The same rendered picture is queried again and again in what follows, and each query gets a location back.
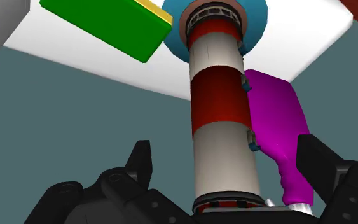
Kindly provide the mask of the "green and yellow block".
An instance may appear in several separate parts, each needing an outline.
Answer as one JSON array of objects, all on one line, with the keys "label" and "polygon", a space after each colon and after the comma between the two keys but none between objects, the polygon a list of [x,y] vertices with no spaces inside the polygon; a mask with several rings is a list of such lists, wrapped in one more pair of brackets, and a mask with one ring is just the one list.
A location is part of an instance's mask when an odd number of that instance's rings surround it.
[{"label": "green and yellow block", "polygon": [[146,63],[172,30],[173,16],[151,0],[39,0],[42,8]]}]

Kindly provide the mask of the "white table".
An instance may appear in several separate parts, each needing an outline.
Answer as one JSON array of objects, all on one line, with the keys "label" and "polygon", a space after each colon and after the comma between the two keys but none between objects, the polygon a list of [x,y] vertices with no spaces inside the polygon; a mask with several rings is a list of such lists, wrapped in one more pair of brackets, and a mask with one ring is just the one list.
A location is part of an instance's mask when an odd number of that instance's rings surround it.
[{"label": "white table", "polygon": [[[352,25],[340,0],[266,0],[268,21],[261,40],[244,57],[254,69],[292,81]],[[189,66],[161,45],[139,62],[43,9],[39,0],[6,46],[135,87],[189,98]]]}]

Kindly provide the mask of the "magenta bottle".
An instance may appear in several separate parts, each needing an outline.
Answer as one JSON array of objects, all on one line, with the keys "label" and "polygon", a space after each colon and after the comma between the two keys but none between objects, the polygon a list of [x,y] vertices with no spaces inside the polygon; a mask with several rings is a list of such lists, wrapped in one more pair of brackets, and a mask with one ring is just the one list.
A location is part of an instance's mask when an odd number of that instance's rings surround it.
[{"label": "magenta bottle", "polygon": [[310,133],[296,92],[288,81],[266,73],[249,69],[244,75],[256,144],[277,164],[282,201],[311,215],[314,190],[296,168],[298,136]]}]

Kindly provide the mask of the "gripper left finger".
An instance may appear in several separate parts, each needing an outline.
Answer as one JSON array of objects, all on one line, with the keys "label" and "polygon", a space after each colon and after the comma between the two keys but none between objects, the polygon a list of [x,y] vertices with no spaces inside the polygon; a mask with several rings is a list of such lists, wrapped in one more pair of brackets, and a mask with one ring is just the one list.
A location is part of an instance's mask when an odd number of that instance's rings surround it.
[{"label": "gripper left finger", "polygon": [[137,141],[125,166],[103,171],[88,188],[76,181],[49,187],[24,224],[195,224],[149,188],[152,171],[150,142]]}]

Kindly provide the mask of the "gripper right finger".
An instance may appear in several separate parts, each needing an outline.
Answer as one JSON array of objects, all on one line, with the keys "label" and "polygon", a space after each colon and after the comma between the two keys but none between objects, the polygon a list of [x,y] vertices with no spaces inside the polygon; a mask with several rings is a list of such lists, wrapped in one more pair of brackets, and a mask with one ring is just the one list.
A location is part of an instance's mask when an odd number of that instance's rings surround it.
[{"label": "gripper right finger", "polygon": [[314,135],[302,134],[296,167],[326,204],[317,224],[358,224],[358,161],[345,160]]}]

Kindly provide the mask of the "red and white lighthouse figure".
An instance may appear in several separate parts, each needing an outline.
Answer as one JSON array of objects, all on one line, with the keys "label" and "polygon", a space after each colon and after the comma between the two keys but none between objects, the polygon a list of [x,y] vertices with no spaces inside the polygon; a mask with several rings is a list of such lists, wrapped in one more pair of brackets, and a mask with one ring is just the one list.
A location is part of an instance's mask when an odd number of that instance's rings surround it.
[{"label": "red and white lighthouse figure", "polygon": [[189,64],[195,168],[193,212],[264,207],[244,75],[261,39],[265,0],[164,0],[168,49]]}]

